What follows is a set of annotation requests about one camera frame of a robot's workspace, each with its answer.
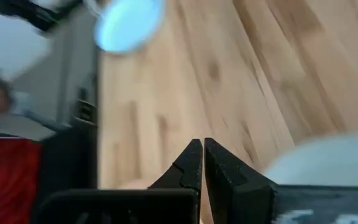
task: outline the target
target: wooden floor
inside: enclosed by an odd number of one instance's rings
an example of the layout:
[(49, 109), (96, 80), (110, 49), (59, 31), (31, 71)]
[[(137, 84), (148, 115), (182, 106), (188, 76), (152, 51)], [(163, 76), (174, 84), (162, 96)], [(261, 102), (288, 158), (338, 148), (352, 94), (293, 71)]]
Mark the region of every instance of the wooden floor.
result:
[(101, 188), (159, 176), (192, 138), (263, 170), (358, 132), (358, 0), (168, 0), (156, 38), (103, 54), (100, 80)]

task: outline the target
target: red shirt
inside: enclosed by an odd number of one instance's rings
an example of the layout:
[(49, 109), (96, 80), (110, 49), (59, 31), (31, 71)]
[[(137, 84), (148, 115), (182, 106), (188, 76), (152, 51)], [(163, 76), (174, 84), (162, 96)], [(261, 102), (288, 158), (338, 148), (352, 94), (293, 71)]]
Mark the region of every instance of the red shirt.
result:
[(30, 222), (40, 146), (27, 139), (0, 138), (0, 224)]

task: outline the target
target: light blue lid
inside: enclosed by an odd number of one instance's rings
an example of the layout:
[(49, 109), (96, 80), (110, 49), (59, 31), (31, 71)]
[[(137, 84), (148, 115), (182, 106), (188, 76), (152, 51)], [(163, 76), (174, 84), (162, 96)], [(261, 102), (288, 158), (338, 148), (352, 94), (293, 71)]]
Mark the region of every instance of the light blue lid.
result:
[(96, 24), (96, 44), (115, 54), (133, 51), (153, 37), (164, 12), (165, 0), (114, 0)]

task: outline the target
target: hardwood floor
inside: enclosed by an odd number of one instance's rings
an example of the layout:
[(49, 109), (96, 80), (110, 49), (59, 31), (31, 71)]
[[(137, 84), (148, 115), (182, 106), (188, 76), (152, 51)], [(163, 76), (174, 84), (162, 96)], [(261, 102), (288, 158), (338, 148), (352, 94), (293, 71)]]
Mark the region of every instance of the hardwood floor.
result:
[(263, 170), (358, 132), (358, 0), (169, 0), (145, 48), (103, 53), (100, 80), (101, 188), (161, 175), (193, 138)]

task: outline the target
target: red fabric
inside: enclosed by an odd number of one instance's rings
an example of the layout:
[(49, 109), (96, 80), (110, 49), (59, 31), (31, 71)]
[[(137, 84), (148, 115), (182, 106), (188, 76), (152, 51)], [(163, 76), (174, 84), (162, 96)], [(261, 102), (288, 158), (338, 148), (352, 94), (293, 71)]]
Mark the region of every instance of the red fabric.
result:
[(26, 224), (35, 198), (40, 146), (0, 139), (0, 224)]

